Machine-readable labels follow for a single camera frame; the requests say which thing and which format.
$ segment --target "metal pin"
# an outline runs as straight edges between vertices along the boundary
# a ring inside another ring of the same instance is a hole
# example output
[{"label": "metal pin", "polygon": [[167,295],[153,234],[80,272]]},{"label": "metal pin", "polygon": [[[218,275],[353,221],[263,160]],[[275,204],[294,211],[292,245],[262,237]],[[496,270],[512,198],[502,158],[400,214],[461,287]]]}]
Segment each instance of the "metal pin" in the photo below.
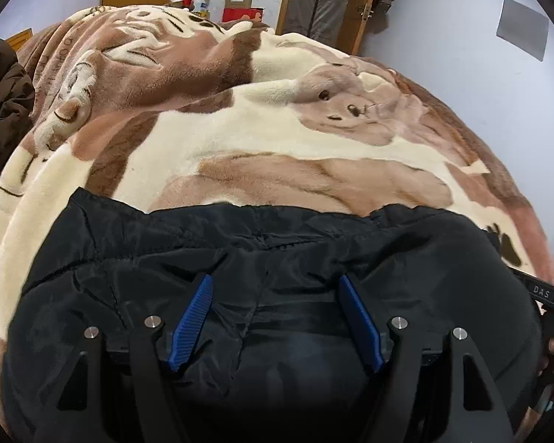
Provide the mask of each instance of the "metal pin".
[{"label": "metal pin", "polygon": [[406,321],[406,318],[402,318],[402,316],[394,316],[391,319],[391,325],[397,330],[404,330],[408,327],[408,321]]},{"label": "metal pin", "polygon": [[460,328],[460,327],[454,328],[452,333],[454,334],[455,338],[457,338],[458,340],[465,340],[466,338],[468,338],[468,332],[465,331],[464,328]]},{"label": "metal pin", "polygon": [[99,336],[99,329],[97,327],[88,327],[86,328],[86,330],[84,330],[84,338],[92,340],[97,336]]},{"label": "metal pin", "polygon": [[151,315],[143,321],[143,324],[148,328],[158,328],[162,322],[160,316]]}]

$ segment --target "blue textured pad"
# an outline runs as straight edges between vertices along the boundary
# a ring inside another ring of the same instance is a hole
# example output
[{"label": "blue textured pad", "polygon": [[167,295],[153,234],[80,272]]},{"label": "blue textured pad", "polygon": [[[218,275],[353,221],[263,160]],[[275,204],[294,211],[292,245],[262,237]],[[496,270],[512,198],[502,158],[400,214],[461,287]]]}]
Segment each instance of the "blue textured pad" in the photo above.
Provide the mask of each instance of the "blue textured pad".
[{"label": "blue textured pad", "polygon": [[338,298],[362,361],[371,366],[373,371],[379,371],[384,363],[380,351],[380,334],[346,275],[339,280]]},{"label": "blue textured pad", "polygon": [[191,356],[193,346],[195,346],[205,316],[211,306],[212,298],[213,278],[205,275],[185,310],[185,314],[172,333],[172,350],[168,358],[168,365],[172,371],[178,371],[179,367],[186,363]]}]

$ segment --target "plush blanket with animal print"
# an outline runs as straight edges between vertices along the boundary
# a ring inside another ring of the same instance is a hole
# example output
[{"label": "plush blanket with animal print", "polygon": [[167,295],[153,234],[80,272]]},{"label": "plush blanket with animal print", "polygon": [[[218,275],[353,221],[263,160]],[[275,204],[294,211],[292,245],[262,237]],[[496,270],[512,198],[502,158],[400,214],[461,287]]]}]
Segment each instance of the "plush blanket with animal print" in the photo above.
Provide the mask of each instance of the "plush blanket with animal print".
[{"label": "plush blanket with animal print", "polygon": [[375,61],[158,6],[81,11],[19,59],[37,95],[0,177],[0,365],[34,256],[79,186],[146,212],[446,208],[499,234],[508,264],[554,282],[538,219],[489,147]]}]

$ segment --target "red box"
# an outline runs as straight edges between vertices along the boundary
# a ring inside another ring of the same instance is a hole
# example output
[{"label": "red box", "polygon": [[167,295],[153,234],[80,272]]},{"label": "red box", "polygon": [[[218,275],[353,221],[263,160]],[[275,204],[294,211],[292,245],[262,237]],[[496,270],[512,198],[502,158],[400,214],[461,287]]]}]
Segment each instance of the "red box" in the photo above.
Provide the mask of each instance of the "red box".
[{"label": "red box", "polygon": [[222,16],[222,23],[228,23],[228,21],[240,20],[245,18],[248,20],[257,21],[263,20],[264,8],[224,8],[224,14]]}]

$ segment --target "black jacket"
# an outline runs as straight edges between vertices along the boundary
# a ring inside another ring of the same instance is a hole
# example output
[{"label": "black jacket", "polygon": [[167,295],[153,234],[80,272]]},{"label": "black jacket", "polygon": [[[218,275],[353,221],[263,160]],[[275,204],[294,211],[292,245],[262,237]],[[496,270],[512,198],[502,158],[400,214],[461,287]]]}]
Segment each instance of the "black jacket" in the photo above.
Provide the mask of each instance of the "black jacket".
[{"label": "black jacket", "polygon": [[15,51],[0,40],[0,172],[31,128],[35,90]]},{"label": "black jacket", "polygon": [[537,309],[463,216],[401,205],[366,218],[229,204],[143,214],[79,189],[10,325],[2,397],[13,434],[31,441],[85,328],[122,345],[199,272],[213,276],[213,304],[171,379],[194,442],[351,441],[368,373],[335,291],[349,272],[390,314],[432,331],[466,328],[512,421],[526,407],[541,352]]}]

